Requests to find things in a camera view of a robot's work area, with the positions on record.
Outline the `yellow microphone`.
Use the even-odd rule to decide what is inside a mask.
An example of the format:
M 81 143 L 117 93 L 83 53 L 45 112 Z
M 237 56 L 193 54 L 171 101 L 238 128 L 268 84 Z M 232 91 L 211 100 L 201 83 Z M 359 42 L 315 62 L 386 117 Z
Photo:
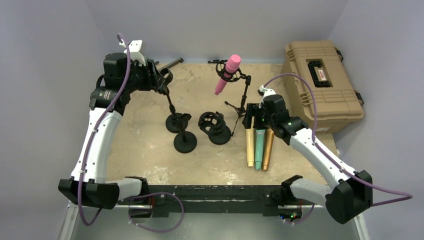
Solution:
M 254 130 L 252 128 L 246 128 L 246 162 L 248 168 L 254 167 L 255 162 L 255 143 L 254 143 Z

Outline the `teal microphone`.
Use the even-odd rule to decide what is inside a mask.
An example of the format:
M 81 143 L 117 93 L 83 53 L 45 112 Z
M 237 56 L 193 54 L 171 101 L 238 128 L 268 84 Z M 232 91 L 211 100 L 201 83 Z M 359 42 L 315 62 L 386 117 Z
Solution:
M 262 169 L 265 133 L 266 133 L 265 129 L 255 130 L 254 167 L 255 167 L 255 170 L 257 171 Z

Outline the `gold microphone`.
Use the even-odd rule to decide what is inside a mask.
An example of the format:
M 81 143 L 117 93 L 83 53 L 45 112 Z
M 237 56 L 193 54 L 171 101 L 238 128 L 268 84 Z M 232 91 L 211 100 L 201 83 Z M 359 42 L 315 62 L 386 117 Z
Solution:
M 272 156 L 272 150 L 273 150 L 273 144 L 274 144 L 274 138 L 275 133 L 272 129 L 268 128 L 266 130 L 266 142 L 265 142 L 265 149 L 263 153 L 263 160 L 262 160 L 262 170 L 268 171 Z

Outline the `clip round-base stand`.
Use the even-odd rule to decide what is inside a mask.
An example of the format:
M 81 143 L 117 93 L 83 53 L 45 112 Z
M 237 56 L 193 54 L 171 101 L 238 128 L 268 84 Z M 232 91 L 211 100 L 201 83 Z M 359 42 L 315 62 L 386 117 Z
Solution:
M 180 112 L 176 112 L 175 106 L 172 103 L 171 97 L 170 97 L 170 93 L 169 94 L 163 94 L 164 96 L 166 96 L 168 104 L 169 104 L 169 110 L 170 110 L 170 115 L 166 118 L 165 120 L 165 126 L 166 129 L 174 134 L 179 133 L 178 129 L 174 126 L 174 123 L 176 122 L 177 118 L 182 116 L 182 113 Z
M 186 127 L 184 127 L 191 118 L 192 116 L 189 113 L 183 113 L 173 124 L 178 130 L 178 134 L 173 140 L 173 146 L 182 154 L 192 152 L 198 143 L 196 136 L 192 132 L 186 131 Z

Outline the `shock mount round-base stand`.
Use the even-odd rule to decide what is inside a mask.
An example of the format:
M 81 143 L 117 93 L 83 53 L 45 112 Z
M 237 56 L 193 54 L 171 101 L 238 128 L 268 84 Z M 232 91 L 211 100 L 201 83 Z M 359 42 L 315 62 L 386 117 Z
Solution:
M 224 115 L 219 112 L 207 111 L 200 115 L 198 127 L 215 145 L 224 145 L 231 139 L 231 130 L 226 125 Z

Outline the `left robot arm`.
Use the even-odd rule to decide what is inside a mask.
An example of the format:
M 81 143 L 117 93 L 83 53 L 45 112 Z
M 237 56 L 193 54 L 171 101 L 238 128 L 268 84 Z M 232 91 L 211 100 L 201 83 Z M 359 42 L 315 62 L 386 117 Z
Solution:
M 103 61 L 104 73 L 90 94 L 89 123 L 83 149 L 68 179 L 61 179 L 58 190 L 74 204 L 111 210 L 124 199 L 138 205 L 146 203 L 149 191 L 142 177 L 107 181 L 107 161 L 113 136 L 135 91 L 168 93 L 173 74 L 158 69 L 155 61 L 128 60 L 125 53 L 110 53 Z

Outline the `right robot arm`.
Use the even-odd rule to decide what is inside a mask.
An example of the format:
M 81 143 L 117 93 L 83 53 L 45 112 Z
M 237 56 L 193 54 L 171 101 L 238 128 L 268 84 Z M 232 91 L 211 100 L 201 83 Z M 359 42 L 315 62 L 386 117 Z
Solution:
M 278 201 L 288 204 L 306 200 L 326 208 L 338 223 L 345 224 L 373 205 L 373 179 L 365 171 L 356 171 L 334 155 L 298 116 L 291 116 L 283 97 L 266 96 L 261 103 L 248 103 L 245 127 L 271 129 L 275 137 L 305 157 L 321 174 L 325 184 L 296 175 L 282 182 Z

